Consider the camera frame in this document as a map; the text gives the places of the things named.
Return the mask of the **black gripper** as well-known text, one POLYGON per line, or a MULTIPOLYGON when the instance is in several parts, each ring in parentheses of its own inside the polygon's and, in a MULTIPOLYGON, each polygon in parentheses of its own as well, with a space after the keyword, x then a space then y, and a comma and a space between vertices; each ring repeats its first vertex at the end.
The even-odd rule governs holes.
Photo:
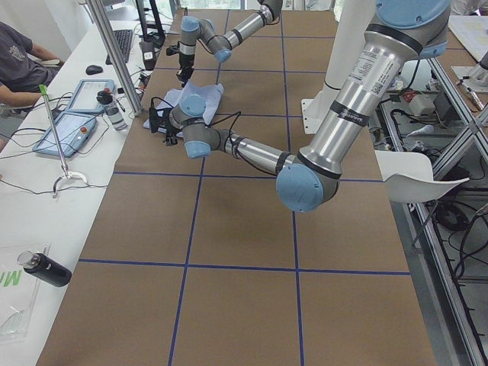
POLYGON ((178 80, 182 86, 186 86, 188 83, 188 78, 191 77, 194 71, 194 54, 186 55, 183 53, 179 54, 179 65, 180 69, 177 72, 178 80))
POLYGON ((180 130, 172 125, 170 121, 170 114, 170 110, 162 111, 159 126, 165 129, 165 144, 167 146, 174 146, 178 144, 177 134, 180 132, 180 130))

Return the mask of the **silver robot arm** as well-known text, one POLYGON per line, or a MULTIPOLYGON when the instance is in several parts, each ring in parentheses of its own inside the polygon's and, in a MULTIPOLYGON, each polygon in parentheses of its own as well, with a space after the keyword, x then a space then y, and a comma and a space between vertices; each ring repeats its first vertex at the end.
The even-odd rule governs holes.
POLYGON ((260 8, 225 34, 217 34, 213 23, 185 15, 181 23, 181 39, 178 42, 178 61, 180 69, 177 78, 182 86, 190 80, 194 71, 196 44, 201 41, 219 63, 226 62, 248 37, 261 28, 273 24, 279 19, 282 1, 259 1, 260 8))
POLYGON ((164 128, 168 145, 181 136, 192 159, 219 150, 274 175, 286 207, 314 210, 336 194, 342 160, 404 63, 445 51, 450 12, 448 1, 347 1, 332 51, 341 87, 332 97, 316 96, 318 130, 296 154, 206 124, 205 101, 196 94, 164 117, 152 112, 151 128, 164 128))

